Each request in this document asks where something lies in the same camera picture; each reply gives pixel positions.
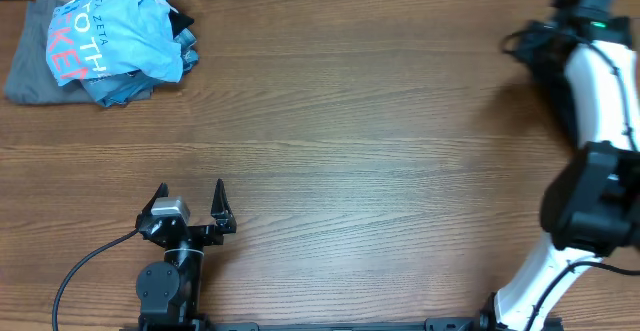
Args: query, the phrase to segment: gray cloth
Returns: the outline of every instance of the gray cloth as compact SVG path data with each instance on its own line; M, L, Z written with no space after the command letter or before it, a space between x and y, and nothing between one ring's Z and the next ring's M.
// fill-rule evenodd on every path
M18 49L13 56L11 71L4 93L18 104L94 103L79 80L60 87L47 65L47 30L53 9L67 0L36 0L27 4L27 14ZM153 88L135 95L133 100L151 97Z

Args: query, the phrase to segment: wooden table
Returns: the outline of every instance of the wooden table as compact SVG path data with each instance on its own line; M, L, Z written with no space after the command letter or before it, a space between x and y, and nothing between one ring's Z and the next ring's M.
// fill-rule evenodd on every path
M126 108L0 101L0 329L50 330L85 254L132 229L160 182L208 215L225 180L238 234L206 250L215 321L473 315L540 233L571 150L525 69L497 51L549 0L174 0L201 62ZM0 4L0 75L25 3ZM640 15L640 0L617 11ZM62 330L135 324L139 237L74 277ZM632 250L609 260L640 268ZM635 330L640 283L589 271L554 313Z

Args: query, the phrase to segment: red letter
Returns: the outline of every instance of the red letter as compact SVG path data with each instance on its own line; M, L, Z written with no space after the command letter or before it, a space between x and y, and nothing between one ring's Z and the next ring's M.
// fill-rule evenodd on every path
M49 51L53 50L54 47L56 47L56 45L58 44L58 41L63 40L64 42L73 45L73 41L69 40L68 38L66 38L62 33L67 33L71 31L71 27L64 27L61 28L58 31L54 31L51 36L55 36L55 40L53 40L53 42L51 43L51 45L49 45Z
M56 65L56 69L58 71L60 71L60 64L58 63L58 59L59 58L64 60L64 64L67 67L71 66L69 64L69 59L67 59L67 56L69 56L69 55L73 55L73 57L76 58L76 62L78 63L78 65L80 64L80 59L78 58L78 54L76 54L76 50L73 50L73 49L65 51L65 52L60 52L60 53L57 53L57 54L51 56L51 61L53 61L53 63Z
M75 76L77 74L80 74L80 77L74 77L74 78L77 78L77 79L80 79L80 80L84 80L84 77L87 76L87 71L88 70L89 70L88 68L83 67L83 68L75 70L73 72L69 72L68 74L64 74L64 75L60 76L60 78L61 79L63 79L63 78L71 78L71 76Z

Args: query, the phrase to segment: cable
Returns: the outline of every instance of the cable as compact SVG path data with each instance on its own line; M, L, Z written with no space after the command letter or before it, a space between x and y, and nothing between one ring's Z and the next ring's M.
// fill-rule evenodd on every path
M615 266L602 264L594 261L574 262L569 266L567 266L564 270L562 270L562 272L558 276L556 276L556 278L553 279L553 281L549 284L549 286L547 286L547 288L544 290L544 292L542 293L542 296L540 296L540 299L538 299L538 302L533 307L533 311L531 312L531 316L529 317L529 321L527 321L527 325L525 326L524 331L531 331L531 327L533 327L533 322L535 321L536 317L538 317L538 314L540 313L540 309L542 308L544 301L547 299L549 294L551 294L551 291L553 291L553 289L560 283L562 278L565 277L569 272L573 272L575 268L580 266L596 267L599 269L611 271L611 272L614 272L620 275L625 275L625 276L640 276L640 270L638 271L625 270Z
M512 55L515 57L515 53L516 51L514 49L507 49L506 45L509 41L511 41L512 39L515 39L517 37L522 37L525 35L529 35L529 34L540 34L540 33L551 33L551 34L555 34L558 36L564 36L564 37L569 37L574 39L576 42L581 43L586 45L590 50L592 50L593 52L595 52L596 54L598 54L598 56L600 56L600 58L602 58L602 60L611 68L611 73L616 77L616 80L618 81L618 88L620 90L620 99L622 102L622 109L623 109L623 115L624 115L624 127L625 130L623 132L623 135L627 136L627 139L629 140L629 146L631 147L631 150L637 152L638 151L638 147L636 145L635 139L633 137L633 133L634 133L634 129L633 127L631 127L631 116L629 115L629 100L627 99L627 90L624 86L624 80L622 79L622 75L620 74L620 68L618 68L618 66L616 66L615 62L613 62L613 60L611 60L601 49L599 49L598 47L596 47L591 41L587 40L584 37L580 37L578 35L575 34L569 34L566 32L562 32L561 30L558 30L552 26L549 25L544 25L543 27L539 27L539 28L535 28L535 29L526 29L526 30L520 30L520 31L516 31L510 35L505 36L502 41L500 42L500 50L508 55ZM526 48L523 48L521 50L531 50L534 49L538 46L540 46L542 43L546 42L546 40L541 40L539 42L539 44L533 44L533 45L529 45Z
M88 254L87 256L85 256L82 260L80 260L80 262L78 262L75 266L73 266L73 268L71 269L71 271L69 271L69 273L67 274L67 277L64 278L64 281L62 281L62 284L60 285L60 288L58 289L58 293L56 294L56 298L53 301L53 309L51 310L51 326L53 326L53 331L58 331L58 307L60 306L60 299L62 298L62 293L64 292L64 288L67 287L67 284L69 283L69 281L71 280L71 277L73 277L73 275L80 269L80 267L82 267L82 265L84 265L85 263L87 263L87 261L91 260L95 255L99 254L100 252L115 246L123 241L126 241L130 238L132 238L133 236L135 236L135 234L138 233L138 229L135 229L131 232L129 232L128 234L120 237L117 240L111 241L108 244L98 248L97 250L91 252L90 254Z

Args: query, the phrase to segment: crumpled fabric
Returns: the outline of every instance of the crumpled fabric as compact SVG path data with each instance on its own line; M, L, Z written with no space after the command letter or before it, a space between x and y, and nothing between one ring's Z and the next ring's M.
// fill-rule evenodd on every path
M198 62L198 54L193 50L196 43L195 36L188 29L183 29L174 41L180 44L183 73L191 71ZM132 98L162 81L149 77L143 72L134 71L126 74L113 75L99 79L85 79L80 81L94 101L102 106L127 104Z
M58 85L141 70L165 82L183 74L166 0L72 0L54 10L46 59Z

